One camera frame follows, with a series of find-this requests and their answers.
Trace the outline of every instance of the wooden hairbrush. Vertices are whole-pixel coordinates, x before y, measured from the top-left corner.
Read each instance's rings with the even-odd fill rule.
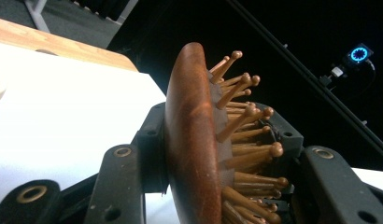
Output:
[[[288,186],[284,177],[262,175],[264,166],[283,153],[282,145],[262,145],[273,109],[232,100],[249,95],[260,82],[248,73],[223,75],[242,53],[234,51],[206,69],[203,47],[187,44],[177,56],[165,103],[165,150],[169,180],[181,223],[281,222],[274,204]]]

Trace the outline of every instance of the black cable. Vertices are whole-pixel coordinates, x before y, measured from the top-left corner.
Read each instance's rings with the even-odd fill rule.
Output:
[[[372,68],[372,72],[373,72],[372,73],[372,79],[367,84],[367,86],[365,88],[363,88],[363,90],[361,90],[357,94],[354,94],[352,97],[347,98],[346,100],[352,100],[352,99],[355,99],[356,97],[359,97],[359,96],[363,95],[367,90],[369,90],[372,87],[373,83],[376,81],[376,68],[375,68],[375,65],[369,59],[366,60],[365,62],[368,63],[370,65],[370,67]]]

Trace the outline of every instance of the wooden tabletop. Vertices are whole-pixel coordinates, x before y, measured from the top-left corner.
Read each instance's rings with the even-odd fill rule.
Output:
[[[0,43],[59,56],[137,71],[124,55],[0,19]]]

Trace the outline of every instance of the white surface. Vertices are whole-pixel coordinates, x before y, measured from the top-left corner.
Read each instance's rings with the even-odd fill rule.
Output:
[[[378,189],[383,190],[383,172],[382,171],[373,171],[365,170],[360,168],[352,168],[355,174],[360,178],[364,183],[370,184]]]
[[[2,44],[0,74],[7,79],[0,101],[0,202],[34,179],[65,189],[96,174],[105,152],[131,143],[150,108],[165,101],[149,75]],[[161,207],[175,211],[170,194],[148,195],[147,202],[148,220]]]

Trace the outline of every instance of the blue light ring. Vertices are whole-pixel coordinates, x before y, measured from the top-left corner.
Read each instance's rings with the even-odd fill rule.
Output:
[[[364,53],[363,57],[361,57],[360,59],[359,59],[359,58],[356,58],[356,57],[354,56],[355,52],[358,51],[358,50],[362,50],[363,53]],[[362,48],[362,47],[355,48],[353,51],[351,51],[351,53],[350,53],[349,56],[351,57],[351,59],[352,59],[353,61],[355,61],[355,62],[358,63],[358,62],[363,61],[363,60],[365,60],[365,59],[367,58],[367,56],[368,56],[368,51],[367,51],[366,48]]]

